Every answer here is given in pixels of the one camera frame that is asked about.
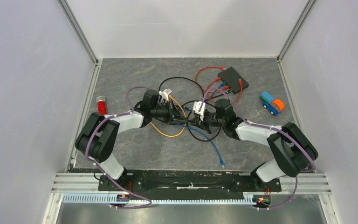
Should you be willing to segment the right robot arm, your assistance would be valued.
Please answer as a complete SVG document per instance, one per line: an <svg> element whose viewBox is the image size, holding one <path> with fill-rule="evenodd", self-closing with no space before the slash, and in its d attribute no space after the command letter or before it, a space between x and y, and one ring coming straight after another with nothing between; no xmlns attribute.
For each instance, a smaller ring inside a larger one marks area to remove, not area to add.
<svg viewBox="0 0 358 224"><path fill-rule="evenodd" d="M211 126L220 127L229 138L255 142L271 149L273 160L252 172L250 183L255 190L265 189L278 177L296 177L301 172L314 171L318 152L296 124L268 126L251 122L238 117L228 99L219 99L214 106L215 112L209 112L204 102L195 102L193 124L206 131Z"/></svg>

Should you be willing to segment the black network switch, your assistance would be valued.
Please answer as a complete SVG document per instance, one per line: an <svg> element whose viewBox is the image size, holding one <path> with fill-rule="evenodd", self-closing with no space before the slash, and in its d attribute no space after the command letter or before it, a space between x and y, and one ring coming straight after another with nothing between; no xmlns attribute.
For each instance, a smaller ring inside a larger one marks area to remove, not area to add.
<svg viewBox="0 0 358 224"><path fill-rule="evenodd" d="M233 67L226 68L219 72L217 76L227 84L233 94L240 93L241 90L249 87L249 83Z"/></svg>

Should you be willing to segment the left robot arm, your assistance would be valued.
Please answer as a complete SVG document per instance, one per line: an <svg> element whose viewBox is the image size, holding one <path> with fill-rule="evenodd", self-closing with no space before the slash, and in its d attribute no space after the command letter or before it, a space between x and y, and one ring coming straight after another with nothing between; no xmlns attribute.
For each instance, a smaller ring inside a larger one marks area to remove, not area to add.
<svg viewBox="0 0 358 224"><path fill-rule="evenodd" d="M125 168L113 155L117 135L145 127L154 118L165 123L180 119L180 113L174 110L173 102L169 100L171 93L171 89L148 89L138 108L115 115L94 112L87 119L75 141L75 147L111 177L110 185L114 189L123 190L128 183L127 177L123 175Z"/></svg>

